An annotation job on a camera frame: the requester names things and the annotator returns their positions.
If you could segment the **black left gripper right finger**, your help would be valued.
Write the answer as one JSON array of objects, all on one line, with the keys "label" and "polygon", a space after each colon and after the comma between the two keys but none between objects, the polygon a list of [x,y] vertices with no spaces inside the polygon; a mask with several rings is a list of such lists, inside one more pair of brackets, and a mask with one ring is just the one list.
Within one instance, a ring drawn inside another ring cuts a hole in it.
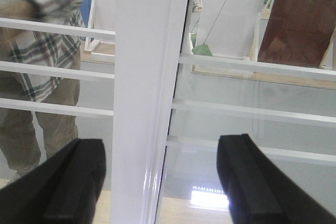
[{"label": "black left gripper right finger", "polygon": [[216,166],[233,223],[335,223],[248,134],[220,136]]}]

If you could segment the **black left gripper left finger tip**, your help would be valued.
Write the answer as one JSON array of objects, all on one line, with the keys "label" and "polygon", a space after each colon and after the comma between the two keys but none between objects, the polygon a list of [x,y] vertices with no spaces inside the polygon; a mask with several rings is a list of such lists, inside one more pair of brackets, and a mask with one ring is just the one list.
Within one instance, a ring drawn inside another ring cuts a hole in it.
[{"label": "black left gripper left finger tip", "polygon": [[101,139],[75,139],[1,189],[1,223],[92,223],[104,179]]}]

